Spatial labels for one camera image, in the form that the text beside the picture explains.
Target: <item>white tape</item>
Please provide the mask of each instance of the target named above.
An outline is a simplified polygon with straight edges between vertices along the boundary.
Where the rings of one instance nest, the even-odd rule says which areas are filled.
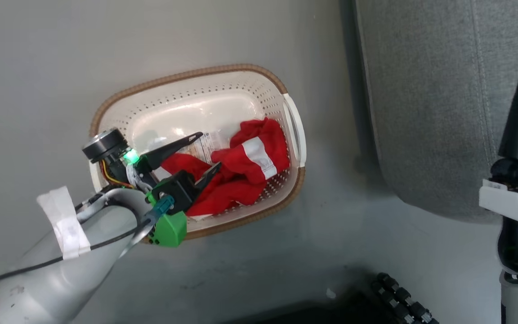
[[[135,168],[133,168],[133,164],[127,164],[125,166],[125,173],[127,174],[127,180],[131,186],[137,187],[137,183],[135,182]]]
[[[53,226],[64,260],[76,258],[91,250],[89,240],[77,220],[76,209],[67,187],[40,195],[37,203]]]
[[[168,172],[167,170],[165,170],[162,167],[159,167],[159,168],[156,168],[155,170],[153,170],[153,174],[157,177],[157,179],[159,179],[159,181],[161,181],[163,179],[167,179],[170,176],[172,176],[172,174],[170,172]]]

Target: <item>brown wicker rim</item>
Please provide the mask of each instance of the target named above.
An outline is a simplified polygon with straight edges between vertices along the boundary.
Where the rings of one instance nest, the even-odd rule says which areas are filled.
[[[149,90],[152,88],[156,88],[157,86],[163,86],[165,84],[170,84],[172,82],[178,82],[182,80],[187,80],[190,78],[196,78],[201,76],[209,76],[212,74],[220,74],[225,72],[240,72],[240,71],[251,71],[256,72],[261,75],[263,75],[265,78],[269,79],[271,82],[277,86],[279,92],[281,94],[286,94],[287,89],[285,85],[273,74],[271,71],[267,70],[266,68],[263,68],[261,66],[253,65],[253,64],[232,64],[232,65],[223,65],[223,66],[215,66],[215,67],[208,67],[208,68],[200,68],[198,70],[188,71],[188,72],[182,72],[178,74],[173,74],[172,76],[164,76],[163,78],[158,78],[152,81],[148,81],[142,84],[138,84],[136,86],[132,86],[131,88],[122,90],[120,92],[117,92],[117,94],[114,94],[113,96],[109,97],[107,100],[99,106],[99,109],[95,112],[95,116],[93,116],[93,120],[91,122],[91,129],[89,130],[89,136],[93,137],[97,135],[99,132],[99,123],[101,123],[101,118],[103,118],[103,115],[105,115],[105,112],[117,101],[127,98],[128,96],[132,96],[134,94],[138,94],[139,92]],[[256,220],[263,219],[269,215],[272,215],[274,213],[277,213],[287,207],[295,197],[299,194],[301,187],[303,186],[305,179],[305,168],[301,167],[298,169],[297,179],[295,181],[295,184],[293,186],[293,189],[279,203],[276,205],[269,207],[263,211],[259,211],[257,213],[247,215],[245,217],[241,217],[240,219],[236,219],[233,221],[230,221],[228,223],[220,224],[217,226],[200,229],[200,230],[194,230],[192,232],[188,232],[187,236],[185,236],[186,240],[189,239],[196,239],[201,238],[203,236],[208,236],[211,234],[217,234],[220,232],[224,232],[225,230],[231,230],[233,228],[243,226],[245,224],[251,223]]]

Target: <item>basket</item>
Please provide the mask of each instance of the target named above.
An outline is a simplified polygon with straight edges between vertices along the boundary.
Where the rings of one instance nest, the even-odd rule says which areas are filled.
[[[117,127],[139,153],[157,138],[168,141],[197,131],[230,138],[239,123],[275,119],[285,134],[290,168],[268,181],[255,205],[234,207],[202,220],[189,219],[186,239],[230,230],[285,208],[304,182],[306,142],[297,108],[281,80],[265,68],[236,64],[202,68],[145,82],[114,94],[93,117],[90,136]],[[95,190],[107,182],[90,164]]]

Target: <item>black cable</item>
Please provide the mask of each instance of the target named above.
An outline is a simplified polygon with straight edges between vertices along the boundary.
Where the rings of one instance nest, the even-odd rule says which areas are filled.
[[[62,256],[60,256],[59,258],[55,258],[53,260],[49,260],[47,262],[40,263],[40,264],[35,265],[35,266],[24,267],[23,269],[19,269],[19,270],[15,270],[15,271],[10,271],[8,273],[0,274],[0,280],[6,279],[6,278],[9,278],[9,277],[13,277],[14,275],[20,275],[21,273],[25,273],[25,272],[41,269],[42,267],[46,267],[46,266],[52,265],[52,264],[57,263],[57,262],[59,262],[61,260],[63,260]]]
[[[96,193],[93,197],[90,197],[86,201],[81,202],[79,205],[76,206],[76,212],[78,212],[81,208],[83,208],[83,205],[92,205],[97,199],[99,199],[101,196],[105,195],[107,192],[109,192],[111,189],[120,188],[119,186],[114,186],[112,184],[109,184],[105,187],[103,187],[98,193]]]
[[[145,220],[142,225],[146,226],[149,223],[150,223],[150,220]],[[102,248],[103,246],[106,246],[106,245],[109,245],[111,243],[114,243],[114,242],[117,242],[119,240],[122,240],[122,239],[126,238],[127,236],[129,236],[131,234],[135,234],[135,232],[138,229],[139,229],[139,226],[135,227],[134,229],[130,229],[127,232],[125,232],[125,233],[123,233],[121,235],[115,236],[114,238],[111,238],[111,239],[109,239],[107,241],[104,241],[104,242],[92,245],[91,246],[91,250],[95,250],[97,248]],[[46,266],[52,265],[52,264],[57,263],[57,262],[59,262],[61,260],[63,260],[62,256],[60,256],[58,258],[55,258],[53,260],[49,260],[47,262],[39,263],[38,265],[35,265],[35,266],[29,266],[29,267],[24,267],[23,269],[9,271],[8,273],[0,274],[0,280],[6,279],[6,278],[9,278],[9,277],[13,277],[14,275],[20,275],[22,273],[26,273],[26,272],[29,272],[29,271],[41,269],[42,267],[46,267]]]

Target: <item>basket handle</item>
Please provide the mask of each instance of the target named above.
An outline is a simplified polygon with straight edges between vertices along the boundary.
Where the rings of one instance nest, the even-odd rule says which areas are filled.
[[[288,123],[293,129],[293,133],[295,136],[295,142],[298,145],[294,145],[294,147],[298,147],[298,150],[294,150],[295,157],[299,162],[299,167],[305,166],[305,161],[307,160],[307,142],[305,140],[305,130],[303,128],[303,123],[301,122],[301,117],[299,116],[299,111],[297,110],[297,106],[295,102],[291,98],[289,94],[283,94],[283,98],[286,103],[286,118]]]

